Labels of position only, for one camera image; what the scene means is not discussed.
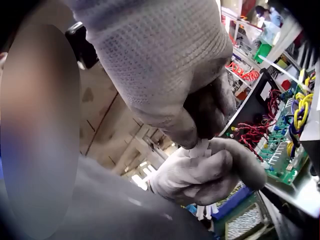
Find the red wire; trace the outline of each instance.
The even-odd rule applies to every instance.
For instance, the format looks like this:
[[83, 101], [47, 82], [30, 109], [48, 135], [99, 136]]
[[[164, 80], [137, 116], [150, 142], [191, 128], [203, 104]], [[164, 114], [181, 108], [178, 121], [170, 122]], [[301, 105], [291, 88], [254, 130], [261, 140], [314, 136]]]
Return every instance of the red wire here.
[[252, 82], [258, 79], [260, 76], [260, 73], [258, 73], [255, 70], [252, 70], [251, 72], [245, 73], [242, 68], [240, 68], [237, 64], [234, 62], [231, 62], [228, 66], [226, 65], [227, 68], [231, 67], [231, 70], [237, 74], [239, 77], [241, 77], [243, 80], [247, 80], [248, 82]]
[[258, 157], [258, 159], [261, 162], [263, 162], [262, 157], [258, 155], [258, 153], [254, 150], [254, 148], [248, 141], [252, 143], [258, 143], [262, 137], [266, 138], [264, 134], [268, 135], [268, 128], [276, 124], [275, 122], [271, 124], [271, 122], [274, 121], [276, 109], [278, 109], [279, 103], [277, 101], [277, 98], [278, 98], [279, 92], [280, 91], [276, 89], [270, 91], [270, 101], [268, 102], [269, 119], [267, 119], [265, 124], [249, 125], [247, 123], [238, 123], [238, 126], [237, 126], [236, 136], [239, 135], [240, 130], [249, 130], [248, 132], [240, 135], [239, 142], [243, 142], [245, 145], [247, 145], [248, 148]]

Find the white label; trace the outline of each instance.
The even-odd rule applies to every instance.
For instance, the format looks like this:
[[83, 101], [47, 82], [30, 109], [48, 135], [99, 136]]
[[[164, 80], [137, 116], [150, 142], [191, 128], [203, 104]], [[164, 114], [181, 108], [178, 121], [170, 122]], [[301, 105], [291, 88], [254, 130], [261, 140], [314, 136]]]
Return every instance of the white label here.
[[262, 92], [260, 93], [260, 96], [262, 97], [262, 99], [265, 101], [269, 95], [269, 92], [271, 90], [271, 85], [270, 83], [266, 83], [266, 85], [264, 86]]

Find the person in background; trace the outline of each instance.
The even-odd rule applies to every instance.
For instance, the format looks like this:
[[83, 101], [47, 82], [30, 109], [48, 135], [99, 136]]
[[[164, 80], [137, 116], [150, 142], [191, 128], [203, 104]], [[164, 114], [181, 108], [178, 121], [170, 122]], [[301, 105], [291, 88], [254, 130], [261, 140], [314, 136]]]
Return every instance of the person in background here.
[[272, 22], [277, 27], [281, 27], [283, 24], [283, 17], [276, 10], [265, 9], [262, 6], [256, 6], [256, 12], [259, 17], [264, 17], [265, 21]]

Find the blurred object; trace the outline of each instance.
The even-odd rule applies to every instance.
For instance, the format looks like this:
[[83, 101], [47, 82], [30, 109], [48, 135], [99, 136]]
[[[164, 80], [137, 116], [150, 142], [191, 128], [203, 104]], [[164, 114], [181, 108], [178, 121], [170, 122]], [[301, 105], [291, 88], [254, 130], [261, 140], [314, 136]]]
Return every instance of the blurred object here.
[[250, 43], [254, 43], [260, 36], [261, 30], [252, 26], [252, 25], [244, 25], [245, 33], [248, 37]]
[[65, 32], [65, 36], [72, 47], [80, 69], [90, 69], [99, 61], [93, 45], [85, 38], [86, 28], [81, 22], [71, 26]]
[[260, 38], [265, 41], [265, 43], [269, 45], [274, 45], [273, 40], [277, 36], [277, 34], [280, 32], [280, 28], [277, 27], [272, 22], [264, 21], [264, 29], [260, 36]]

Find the ceiling light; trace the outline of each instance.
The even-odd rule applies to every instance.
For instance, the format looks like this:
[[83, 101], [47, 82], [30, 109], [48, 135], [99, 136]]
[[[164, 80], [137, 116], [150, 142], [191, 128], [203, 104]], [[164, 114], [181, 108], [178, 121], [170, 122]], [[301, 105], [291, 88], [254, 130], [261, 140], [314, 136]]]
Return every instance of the ceiling light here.
[[141, 177], [139, 177], [139, 175], [133, 175], [131, 178], [140, 188], [147, 190], [147, 184], [141, 179]]

